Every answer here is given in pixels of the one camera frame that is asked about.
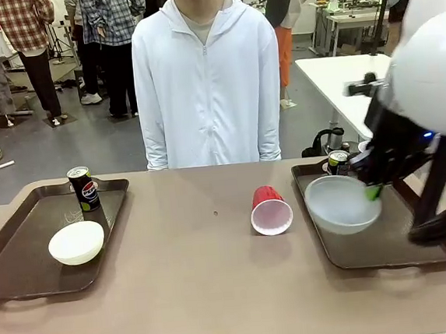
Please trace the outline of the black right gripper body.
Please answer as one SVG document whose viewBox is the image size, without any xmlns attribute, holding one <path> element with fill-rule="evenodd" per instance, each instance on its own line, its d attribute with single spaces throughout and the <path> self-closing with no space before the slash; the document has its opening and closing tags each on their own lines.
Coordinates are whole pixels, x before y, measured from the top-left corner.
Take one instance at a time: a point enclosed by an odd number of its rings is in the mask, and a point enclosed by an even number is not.
<svg viewBox="0 0 446 334">
<path fill-rule="evenodd" d="M 364 184 L 372 181 L 393 183 L 428 162 L 431 178 L 445 178 L 440 157 L 430 149 L 437 133 L 390 110 L 379 93 L 372 96 L 364 123 L 373 134 L 364 150 L 369 153 Z"/>
</svg>

